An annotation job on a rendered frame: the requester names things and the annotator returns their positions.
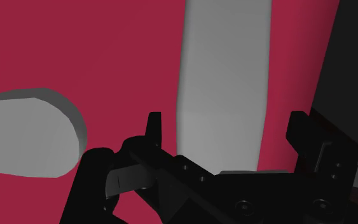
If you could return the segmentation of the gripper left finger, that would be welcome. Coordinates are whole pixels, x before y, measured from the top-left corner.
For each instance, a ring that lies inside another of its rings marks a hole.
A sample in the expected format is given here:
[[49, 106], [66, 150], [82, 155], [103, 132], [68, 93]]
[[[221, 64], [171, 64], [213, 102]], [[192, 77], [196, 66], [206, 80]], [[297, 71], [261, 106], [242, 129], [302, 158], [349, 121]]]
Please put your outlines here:
[[161, 114], [151, 112], [146, 133], [124, 140], [119, 152], [86, 151], [79, 162], [59, 224], [129, 224], [115, 216], [120, 194], [135, 191], [163, 224], [215, 224], [214, 217], [158, 175], [176, 158], [161, 149]]

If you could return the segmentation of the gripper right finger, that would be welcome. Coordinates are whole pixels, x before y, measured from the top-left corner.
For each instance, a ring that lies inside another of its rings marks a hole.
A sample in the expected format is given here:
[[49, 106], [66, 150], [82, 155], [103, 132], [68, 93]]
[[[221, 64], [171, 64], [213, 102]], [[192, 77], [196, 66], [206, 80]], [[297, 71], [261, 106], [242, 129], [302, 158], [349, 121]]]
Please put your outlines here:
[[296, 205], [287, 224], [358, 224], [351, 200], [358, 168], [356, 148], [303, 111], [292, 111], [286, 139], [298, 153]]

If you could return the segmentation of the red robot stand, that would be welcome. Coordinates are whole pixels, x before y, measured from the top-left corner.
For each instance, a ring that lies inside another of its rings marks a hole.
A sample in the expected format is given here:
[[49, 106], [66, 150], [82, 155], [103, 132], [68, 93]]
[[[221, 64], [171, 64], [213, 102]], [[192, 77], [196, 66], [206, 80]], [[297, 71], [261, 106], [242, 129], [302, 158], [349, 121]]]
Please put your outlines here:
[[0, 0], [0, 93], [47, 88], [87, 148], [162, 113], [162, 145], [210, 172], [292, 171], [340, 0]]

